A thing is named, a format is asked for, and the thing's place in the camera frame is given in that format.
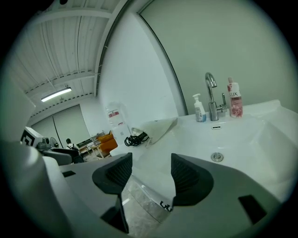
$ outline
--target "bottle cap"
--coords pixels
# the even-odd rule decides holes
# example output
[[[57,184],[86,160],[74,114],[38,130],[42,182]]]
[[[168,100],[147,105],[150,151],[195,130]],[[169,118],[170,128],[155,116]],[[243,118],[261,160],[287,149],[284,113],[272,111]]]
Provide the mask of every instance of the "bottle cap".
[[[193,98],[194,98],[195,100],[198,100],[198,101],[199,101],[199,96],[200,96],[200,95],[201,95],[200,93],[197,93],[197,94],[193,95]]]

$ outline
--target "hand soap bottle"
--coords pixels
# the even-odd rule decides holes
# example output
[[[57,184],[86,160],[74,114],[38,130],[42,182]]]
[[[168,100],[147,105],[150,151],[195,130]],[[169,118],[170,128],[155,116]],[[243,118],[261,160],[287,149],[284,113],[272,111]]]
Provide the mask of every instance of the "hand soap bottle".
[[[195,113],[196,113],[196,121],[198,122],[205,122],[206,121],[206,113],[203,107],[203,104],[199,101],[199,96],[201,94],[195,94],[193,95],[193,98],[195,99]]]
[[[231,77],[228,78],[228,91],[230,94],[230,116],[233,118],[242,118],[243,107],[242,98],[239,91],[239,84],[235,83]]]

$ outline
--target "sink drain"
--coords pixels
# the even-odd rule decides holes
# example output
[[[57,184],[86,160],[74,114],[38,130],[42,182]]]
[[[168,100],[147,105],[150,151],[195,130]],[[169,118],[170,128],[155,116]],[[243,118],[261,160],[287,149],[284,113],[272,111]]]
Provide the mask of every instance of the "sink drain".
[[[211,155],[211,159],[214,161],[214,162],[220,162],[224,159],[224,155],[219,153],[219,152],[215,152]]]

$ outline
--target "faucet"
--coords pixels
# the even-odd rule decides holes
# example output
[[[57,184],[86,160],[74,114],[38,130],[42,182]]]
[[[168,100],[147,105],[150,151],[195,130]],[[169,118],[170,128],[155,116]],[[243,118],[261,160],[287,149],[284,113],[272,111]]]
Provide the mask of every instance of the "faucet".
[[[213,92],[212,88],[217,87],[216,81],[213,77],[213,75],[209,72],[205,74],[205,80],[209,95],[209,110],[210,110],[210,119],[211,121],[218,121],[218,114],[217,112],[225,112],[227,110],[227,104],[225,101],[224,93],[222,93],[223,97],[223,104],[219,105],[219,107],[216,106],[216,102],[213,99]]]

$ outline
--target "sink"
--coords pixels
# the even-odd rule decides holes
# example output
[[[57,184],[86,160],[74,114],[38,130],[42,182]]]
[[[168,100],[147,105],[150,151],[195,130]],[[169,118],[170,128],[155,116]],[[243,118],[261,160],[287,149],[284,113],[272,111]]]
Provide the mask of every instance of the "sink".
[[[170,174],[171,153],[209,162],[223,154],[221,165],[238,169],[257,181],[279,201],[287,200],[296,182],[298,166],[298,115],[278,100],[244,106],[241,119],[229,112],[219,121],[198,123],[195,115],[179,117],[177,125],[146,148],[124,145],[112,151],[133,153],[133,176],[145,194],[171,206],[175,185]]]

